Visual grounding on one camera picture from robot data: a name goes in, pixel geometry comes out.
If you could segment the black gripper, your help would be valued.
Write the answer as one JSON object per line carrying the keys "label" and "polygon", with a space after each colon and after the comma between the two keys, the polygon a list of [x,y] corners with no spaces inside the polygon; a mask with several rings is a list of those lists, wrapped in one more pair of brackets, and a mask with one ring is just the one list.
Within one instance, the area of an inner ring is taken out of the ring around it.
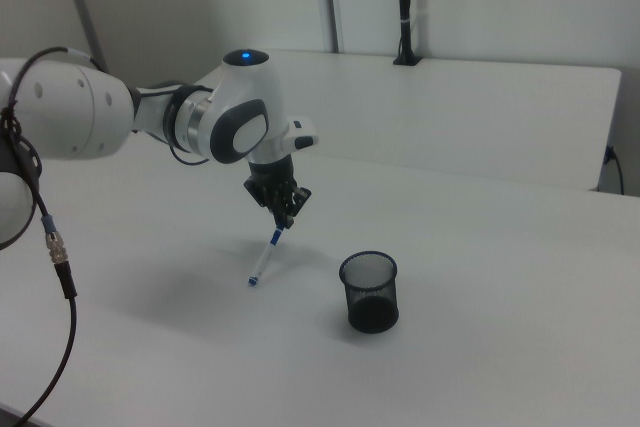
{"label": "black gripper", "polygon": [[250,163],[244,187],[260,207],[269,208],[277,228],[289,229],[312,192],[298,187],[290,155],[269,164]]}

